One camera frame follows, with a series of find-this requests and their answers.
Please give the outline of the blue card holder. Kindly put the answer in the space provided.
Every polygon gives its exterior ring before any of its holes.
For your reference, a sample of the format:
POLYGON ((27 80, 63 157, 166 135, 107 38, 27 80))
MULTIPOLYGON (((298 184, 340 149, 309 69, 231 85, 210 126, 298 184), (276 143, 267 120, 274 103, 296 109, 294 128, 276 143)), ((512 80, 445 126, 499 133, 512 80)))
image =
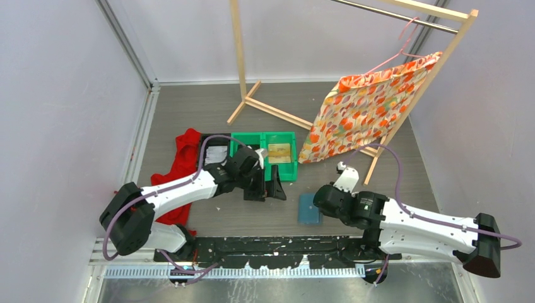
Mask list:
POLYGON ((314 205, 314 193, 299 196, 297 222, 302 225, 321 225, 322 214, 314 205))

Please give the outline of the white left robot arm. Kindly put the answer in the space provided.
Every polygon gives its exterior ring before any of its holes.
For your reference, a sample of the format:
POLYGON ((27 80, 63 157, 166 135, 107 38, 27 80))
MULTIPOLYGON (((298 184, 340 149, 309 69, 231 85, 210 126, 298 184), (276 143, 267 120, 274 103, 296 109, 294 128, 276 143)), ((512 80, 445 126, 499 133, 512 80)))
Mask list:
POLYGON ((267 198, 286 200, 278 167, 265 179, 263 148, 240 148, 220 163, 205 165, 197 172, 157 186, 123 185, 100 215, 106 241, 115 253, 103 248, 105 259, 127 256, 141 248, 159 249, 178 261, 187 261, 194 251, 192 237, 179 223, 167 225, 157 220, 170 211, 195 201, 205 200, 241 189, 246 201, 267 198))

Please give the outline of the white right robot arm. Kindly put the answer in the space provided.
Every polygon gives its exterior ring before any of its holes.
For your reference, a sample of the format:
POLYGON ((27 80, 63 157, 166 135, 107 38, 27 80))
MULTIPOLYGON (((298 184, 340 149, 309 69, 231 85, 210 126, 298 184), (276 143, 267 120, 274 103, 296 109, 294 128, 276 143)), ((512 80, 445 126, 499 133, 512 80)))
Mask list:
POLYGON ((323 215, 364 232, 360 251, 368 259, 415 254, 461 264, 474 275, 501 276, 499 229, 489 214, 448 217, 410 206, 422 217, 417 219, 393 198, 371 191, 349 193, 331 184, 316 192, 313 203, 323 215))

